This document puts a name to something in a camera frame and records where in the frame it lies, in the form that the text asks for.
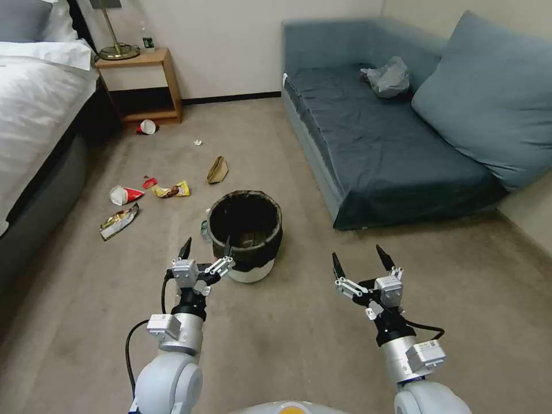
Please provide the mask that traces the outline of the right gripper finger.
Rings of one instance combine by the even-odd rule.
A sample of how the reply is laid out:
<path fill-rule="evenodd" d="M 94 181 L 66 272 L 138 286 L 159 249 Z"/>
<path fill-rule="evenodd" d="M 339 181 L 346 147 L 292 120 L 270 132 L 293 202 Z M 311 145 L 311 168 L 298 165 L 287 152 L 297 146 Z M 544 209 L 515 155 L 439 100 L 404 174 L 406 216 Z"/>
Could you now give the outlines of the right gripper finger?
<path fill-rule="evenodd" d="M 344 296 L 354 299 L 367 295 L 367 288 L 348 279 L 344 273 L 340 260 L 335 252 L 332 253 L 333 274 L 336 289 Z"/>
<path fill-rule="evenodd" d="M 388 272 L 390 276 L 393 276 L 401 281 L 403 278 L 404 269 L 402 267 L 397 267 L 391 256 L 388 255 L 379 244 L 376 244 L 375 247 L 381 263 L 384 266 L 384 269 Z"/>

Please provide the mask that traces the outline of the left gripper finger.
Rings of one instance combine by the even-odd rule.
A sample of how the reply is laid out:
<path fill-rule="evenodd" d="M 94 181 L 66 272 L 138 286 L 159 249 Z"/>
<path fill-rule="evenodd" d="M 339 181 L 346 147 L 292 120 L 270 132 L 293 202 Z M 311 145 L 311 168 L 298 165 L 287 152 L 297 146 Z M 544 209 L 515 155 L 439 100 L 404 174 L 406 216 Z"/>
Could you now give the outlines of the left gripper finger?
<path fill-rule="evenodd" d="M 231 237 L 228 236 L 225 242 L 223 257 L 216 260 L 213 264 L 207 267 L 203 271 L 203 274 L 206 277 L 225 276 L 231 270 L 231 268 L 233 268 L 235 264 L 231 253 L 232 253 Z"/>
<path fill-rule="evenodd" d="M 191 250 L 191 243 L 192 243 L 192 237 L 189 237 L 184 245 L 180 248 L 178 255 L 176 258 L 174 258 L 171 263 L 174 265 L 180 260 L 186 260 L 189 257 L 190 250 Z"/>

